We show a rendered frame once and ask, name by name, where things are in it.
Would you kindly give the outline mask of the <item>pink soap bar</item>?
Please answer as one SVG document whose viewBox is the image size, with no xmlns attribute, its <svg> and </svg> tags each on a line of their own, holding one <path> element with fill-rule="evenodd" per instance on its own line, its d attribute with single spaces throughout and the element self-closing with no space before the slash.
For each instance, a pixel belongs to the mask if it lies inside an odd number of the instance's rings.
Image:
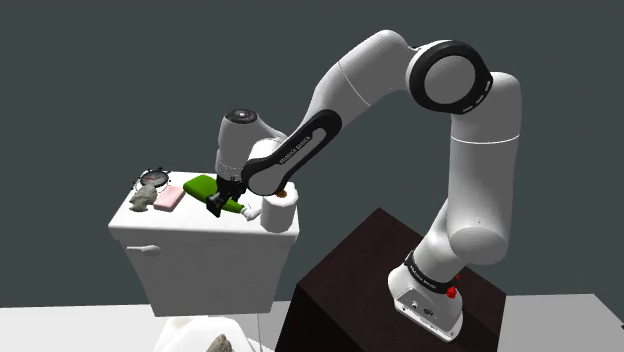
<svg viewBox="0 0 624 352">
<path fill-rule="evenodd" d="M 153 208 L 159 211 L 172 212 L 184 195 L 185 191 L 182 186 L 170 185 L 157 196 Z"/>
</svg>

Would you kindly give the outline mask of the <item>green bottle with white cap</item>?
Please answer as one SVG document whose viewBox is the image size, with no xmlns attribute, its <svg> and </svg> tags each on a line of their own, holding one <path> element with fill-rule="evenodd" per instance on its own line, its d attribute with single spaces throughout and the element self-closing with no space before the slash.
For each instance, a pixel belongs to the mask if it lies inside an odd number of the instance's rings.
<svg viewBox="0 0 624 352">
<path fill-rule="evenodd" d="M 214 177 L 201 174 L 196 176 L 183 184 L 183 189 L 190 196 L 203 203 L 206 202 L 211 196 L 217 193 L 217 181 Z M 261 209 L 258 207 L 252 207 L 249 204 L 241 204 L 232 198 L 228 199 L 223 207 L 219 210 L 237 213 L 242 215 L 247 221 L 254 220 L 261 214 Z"/>
</svg>

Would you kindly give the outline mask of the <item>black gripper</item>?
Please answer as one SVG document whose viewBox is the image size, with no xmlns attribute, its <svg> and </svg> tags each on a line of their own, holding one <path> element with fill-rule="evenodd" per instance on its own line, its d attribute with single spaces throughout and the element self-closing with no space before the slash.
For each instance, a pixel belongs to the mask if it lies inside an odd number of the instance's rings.
<svg viewBox="0 0 624 352">
<path fill-rule="evenodd" d="M 218 176 L 216 179 L 218 191 L 206 198 L 205 204 L 209 212 L 219 218 L 226 200 L 238 200 L 246 192 L 246 186 L 242 180 L 235 178 L 225 179 Z"/>
</svg>

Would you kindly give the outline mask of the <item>grey rough lump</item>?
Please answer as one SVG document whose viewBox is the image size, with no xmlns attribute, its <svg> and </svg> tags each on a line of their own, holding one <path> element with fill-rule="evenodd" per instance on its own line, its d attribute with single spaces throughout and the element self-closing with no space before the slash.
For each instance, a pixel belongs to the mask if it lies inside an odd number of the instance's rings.
<svg viewBox="0 0 624 352">
<path fill-rule="evenodd" d="M 220 334 L 211 342 L 206 352 L 234 352 L 234 348 L 226 335 Z"/>
</svg>

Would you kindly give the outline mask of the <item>grey stone figure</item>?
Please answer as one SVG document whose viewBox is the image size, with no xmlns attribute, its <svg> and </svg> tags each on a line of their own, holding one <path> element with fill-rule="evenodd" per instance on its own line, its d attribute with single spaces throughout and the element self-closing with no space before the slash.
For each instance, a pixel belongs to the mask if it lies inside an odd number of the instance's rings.
<svg viewBox="0 0 624 352">
<path fill-rule="evenodd" d="M 154 186 L 142 186 L 129 200 L 132 204 L 130 209 L 135 212 L 144 212 L 148 210 L 148 206 L 153 204 L 157 199 L 158 193 Z"/>
</svg>

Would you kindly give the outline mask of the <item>dark robot stand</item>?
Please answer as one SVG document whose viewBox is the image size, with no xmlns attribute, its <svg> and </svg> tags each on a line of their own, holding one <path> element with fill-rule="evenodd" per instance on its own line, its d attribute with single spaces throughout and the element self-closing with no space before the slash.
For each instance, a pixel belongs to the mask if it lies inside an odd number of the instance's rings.
<svg viewBox="0 0 624 352">
<path fill-rule="evenodd" d="M 275 352 L 497 352 L 506 294 L 469 268 L 454 341 L 396 311 L 387 276 L 421 240 L 376 209 L 298 282 Z"/>
</svg>

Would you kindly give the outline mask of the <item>white toilet paper roll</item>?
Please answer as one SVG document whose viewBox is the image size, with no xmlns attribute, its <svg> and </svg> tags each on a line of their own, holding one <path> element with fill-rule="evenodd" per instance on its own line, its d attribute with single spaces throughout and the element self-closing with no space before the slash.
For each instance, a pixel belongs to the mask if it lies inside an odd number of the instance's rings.
<svg viewBox="0 0 624 352">
<path fill-rule="evenodd" d="M 293 223 L 297 209 L 298 191 L 293 182 L 288 182 L 276 195 L 262 198 L 260 224 L 268 232 L 282 233 Z"/>
</svg>

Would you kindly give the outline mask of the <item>black round alarm clock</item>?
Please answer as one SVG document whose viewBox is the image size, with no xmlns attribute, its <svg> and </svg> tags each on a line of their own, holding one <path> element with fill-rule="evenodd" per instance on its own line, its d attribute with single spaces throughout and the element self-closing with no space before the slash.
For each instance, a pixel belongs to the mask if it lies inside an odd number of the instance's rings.
<svg viewBox="0 0 624 352">
<path fill-rule="evenodd" d="M 133 188 L 137 190 L 140 186 L 152 185 L 155 188 L 165 186 L 169 183 L 169 171 L 162 167 L 145 170 L 134 182 Z"/>
</svg>

